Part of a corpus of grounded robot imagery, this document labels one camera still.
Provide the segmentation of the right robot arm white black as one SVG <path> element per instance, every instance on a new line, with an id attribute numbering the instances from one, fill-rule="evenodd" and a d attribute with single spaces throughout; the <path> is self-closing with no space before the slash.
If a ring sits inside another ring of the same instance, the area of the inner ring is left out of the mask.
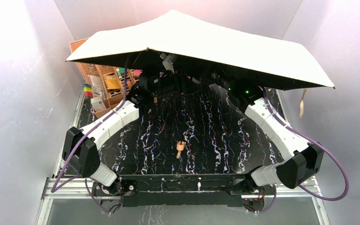
<path id="1" fill-rule="evenodd" d="M 230 101 L 253 120 L 279 150 L 282 162 L 261 166 L 250 173 L 256 186 L 283 184 L 294 189 L 319 172 L 323 149 L 292 132 L 290 125 L 273 110 L 261 87 L 246 79 L 228 78 L 219 69 L 204 72 L 202 81 L 226 89 Z"/>

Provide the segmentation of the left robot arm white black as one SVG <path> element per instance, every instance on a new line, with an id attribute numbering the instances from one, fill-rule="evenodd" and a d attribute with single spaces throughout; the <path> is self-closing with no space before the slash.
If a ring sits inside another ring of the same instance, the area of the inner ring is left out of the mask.
<path id="1" fill-rule="evenodd" d="M 70 166 L 79 178 L 89 178 L 109 188 L 117 186 L 120 177 L 101 162 L 99 149 L 127 124 L 137 120 L 140 112 L 158 97 L 185 93 L 184 81 L 179 73 L 143 70 L 118 106 L 91 124 L 67 131 L 62 154 L 65 163 L 59 175 Z"/>

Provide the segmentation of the beige folding umbrella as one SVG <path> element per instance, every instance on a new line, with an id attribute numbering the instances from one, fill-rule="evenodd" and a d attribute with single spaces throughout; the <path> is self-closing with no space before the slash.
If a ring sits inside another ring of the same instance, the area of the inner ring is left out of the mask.
<path id="1" fill-rule="evenodd" d="M 135 26 L 99 31 L 67 61 L 166 71 L 161 53 L 178 55 L 175 72 L 200 82 L 204 72 L 219 69 L 261 88 L 334 87 L 301 44 L 233 30 L 174 10 Z"/>

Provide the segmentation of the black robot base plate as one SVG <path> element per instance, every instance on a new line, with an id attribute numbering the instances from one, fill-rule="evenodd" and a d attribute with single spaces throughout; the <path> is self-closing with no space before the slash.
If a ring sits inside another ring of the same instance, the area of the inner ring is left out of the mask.
<path id="1" fill-rule="evenodd" d="M 124 207 L 147 205 L 226 205 L 261 208 L 274 188 L 256 186 L 245 174 L 122 175 L 114 188 L 93 182 L 92 194 L 101 200 L 122 200 Z"/>

